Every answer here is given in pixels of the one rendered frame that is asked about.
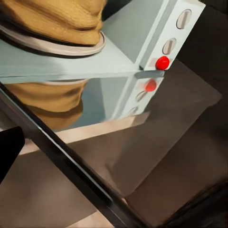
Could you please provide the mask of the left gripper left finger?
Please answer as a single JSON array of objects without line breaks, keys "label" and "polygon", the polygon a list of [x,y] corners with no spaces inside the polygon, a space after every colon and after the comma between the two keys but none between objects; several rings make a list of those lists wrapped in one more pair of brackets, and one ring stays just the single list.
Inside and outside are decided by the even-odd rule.
[{"label": "left gripper left finger", "polygon": [[25,144],[20,126],[0,132],[0,184]]}]

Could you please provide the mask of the microwave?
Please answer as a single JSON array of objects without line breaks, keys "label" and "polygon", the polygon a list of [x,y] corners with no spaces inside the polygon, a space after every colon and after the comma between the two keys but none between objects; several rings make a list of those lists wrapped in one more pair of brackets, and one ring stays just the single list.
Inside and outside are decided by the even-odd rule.
[{"label": "microwave", "polygon": [[114,228],[228,228],[228,0],[0,0],[0,108]]}]

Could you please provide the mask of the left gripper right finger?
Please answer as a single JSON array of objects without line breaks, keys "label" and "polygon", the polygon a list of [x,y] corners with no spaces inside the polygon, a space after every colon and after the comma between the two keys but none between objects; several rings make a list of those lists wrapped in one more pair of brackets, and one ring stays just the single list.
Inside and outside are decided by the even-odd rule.
[{"label": "left gripper right finger", "polygon": [[213,144],[228,165],[228,128],[222,126],[216,128]]}]

